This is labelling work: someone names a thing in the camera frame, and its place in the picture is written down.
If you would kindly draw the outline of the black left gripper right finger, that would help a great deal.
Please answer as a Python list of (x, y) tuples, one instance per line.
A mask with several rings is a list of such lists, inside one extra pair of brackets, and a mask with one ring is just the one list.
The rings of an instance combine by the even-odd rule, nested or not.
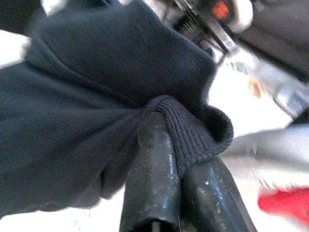
[(195, 165), (182, 179), (183, 232), (255, 232), (236, 183), (215, 157)]

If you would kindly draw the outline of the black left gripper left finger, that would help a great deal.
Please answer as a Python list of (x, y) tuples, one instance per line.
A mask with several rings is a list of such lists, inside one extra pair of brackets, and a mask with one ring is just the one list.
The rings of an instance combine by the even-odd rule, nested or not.
[(178, 232), (181, 190), (165, 117), (151, 113), (139, 125), (139, 153), (125, 183), (121, 232)]

